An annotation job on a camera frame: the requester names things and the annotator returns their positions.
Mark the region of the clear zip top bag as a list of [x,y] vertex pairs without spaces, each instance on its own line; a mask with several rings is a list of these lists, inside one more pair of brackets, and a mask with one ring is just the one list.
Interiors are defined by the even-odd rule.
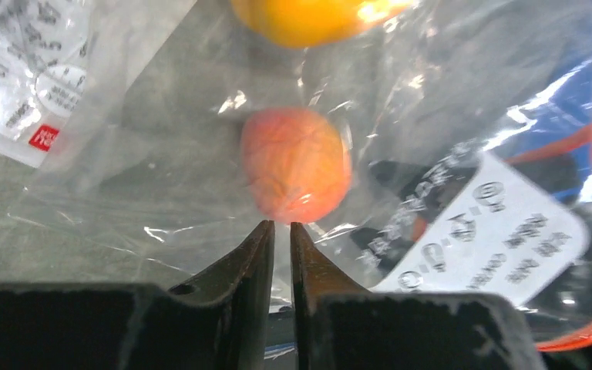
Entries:
[[375,292],[592,343],[592,1],[124,1],[11,214],[188,275],[261,220]]

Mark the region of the blue plastic bin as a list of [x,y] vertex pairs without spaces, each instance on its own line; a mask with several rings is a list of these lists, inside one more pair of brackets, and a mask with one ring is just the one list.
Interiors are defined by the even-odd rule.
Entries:
[[[580,3],[577,31],[592,32],[592,1]],[[592,203],[592,36],[569,49],[548,85],[511,106],[480,154],[474,194],[492,201]]]

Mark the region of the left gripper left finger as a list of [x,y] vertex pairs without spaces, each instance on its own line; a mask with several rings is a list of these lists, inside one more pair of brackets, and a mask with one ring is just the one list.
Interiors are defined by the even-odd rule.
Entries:
[[260,369],[274,233],[260,222],[169,290],[0,283],[0,369]]

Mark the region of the yellow fake bell pepper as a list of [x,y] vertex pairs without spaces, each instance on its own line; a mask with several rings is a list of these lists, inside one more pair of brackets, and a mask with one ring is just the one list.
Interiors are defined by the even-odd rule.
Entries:
[[303,49],[338,42],[394,18],[416,1],[238,0],[230,5],[250,30],[276,45]]

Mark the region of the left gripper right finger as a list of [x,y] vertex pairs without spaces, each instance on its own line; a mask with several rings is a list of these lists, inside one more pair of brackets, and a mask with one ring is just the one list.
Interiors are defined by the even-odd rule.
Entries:
[[300,369],[543,369],[523,315],[484,293],[372,293],[290,233]]

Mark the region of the fake peach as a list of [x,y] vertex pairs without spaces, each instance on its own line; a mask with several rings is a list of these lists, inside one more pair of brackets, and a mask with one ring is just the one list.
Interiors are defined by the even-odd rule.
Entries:
[[339,131],[303,107],[250,115],[240,138],[241,162],[258,210],[268,219],[312,223],[344,200],[352,159]]

